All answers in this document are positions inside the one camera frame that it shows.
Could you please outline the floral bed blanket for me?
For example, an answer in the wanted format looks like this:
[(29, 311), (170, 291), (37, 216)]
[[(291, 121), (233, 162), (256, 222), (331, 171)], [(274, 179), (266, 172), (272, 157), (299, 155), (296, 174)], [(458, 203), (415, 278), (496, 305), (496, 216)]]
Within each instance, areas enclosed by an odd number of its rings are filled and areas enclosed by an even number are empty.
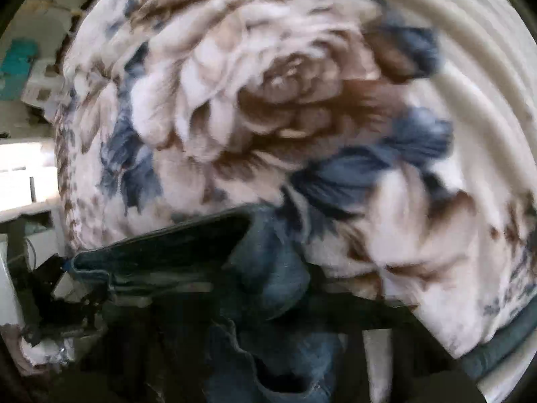
[(262, 205), (450, 354), (536, 296), (536, 27), (516, 0), (96, 0), (55, 115), (66, 240)]

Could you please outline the dark blue denim jeans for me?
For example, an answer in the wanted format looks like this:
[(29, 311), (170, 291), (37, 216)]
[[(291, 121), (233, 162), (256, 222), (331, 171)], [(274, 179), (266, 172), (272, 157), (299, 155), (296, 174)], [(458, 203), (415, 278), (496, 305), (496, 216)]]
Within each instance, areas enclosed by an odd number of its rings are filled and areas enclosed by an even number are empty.
[(327, 402), (336, 387), (343, 344), (311, 310), (313, 273), (276, 209), (229, 211), (252, 218), (246, 236), (206, 283), (171, 308), (192, 331), (203, 367), (204, 402)]

